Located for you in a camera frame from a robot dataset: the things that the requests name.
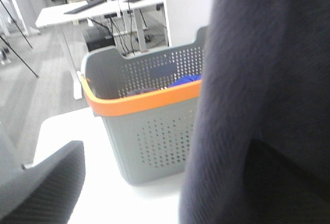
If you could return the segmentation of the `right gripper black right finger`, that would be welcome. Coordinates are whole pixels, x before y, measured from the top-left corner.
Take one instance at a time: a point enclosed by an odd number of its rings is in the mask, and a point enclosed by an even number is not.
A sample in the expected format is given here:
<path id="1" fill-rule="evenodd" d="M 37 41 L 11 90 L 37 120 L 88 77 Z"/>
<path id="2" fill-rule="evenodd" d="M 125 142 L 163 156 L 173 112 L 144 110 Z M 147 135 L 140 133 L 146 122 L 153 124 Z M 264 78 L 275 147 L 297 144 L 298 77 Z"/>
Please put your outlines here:
<path id="1" fill-rule="evenodd" d="M 260 140 L 252 140 L 244 168 L 249 197 L 261 202 L 329 203 L 329 182 L 299 167 Z"/>

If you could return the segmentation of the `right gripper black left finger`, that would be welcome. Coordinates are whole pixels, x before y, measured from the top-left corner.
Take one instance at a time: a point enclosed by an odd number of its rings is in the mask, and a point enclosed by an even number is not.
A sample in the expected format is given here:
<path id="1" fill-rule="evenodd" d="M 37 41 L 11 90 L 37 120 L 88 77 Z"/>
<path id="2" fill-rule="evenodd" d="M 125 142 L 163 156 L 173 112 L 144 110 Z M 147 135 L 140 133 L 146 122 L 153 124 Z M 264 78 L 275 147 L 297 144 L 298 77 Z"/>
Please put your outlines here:
<path id="1" fill-rule="evenodd" d="M 1 223 L 67 223 L 86 175 L 82 141 L 28 169 L 1 156 Z"/>

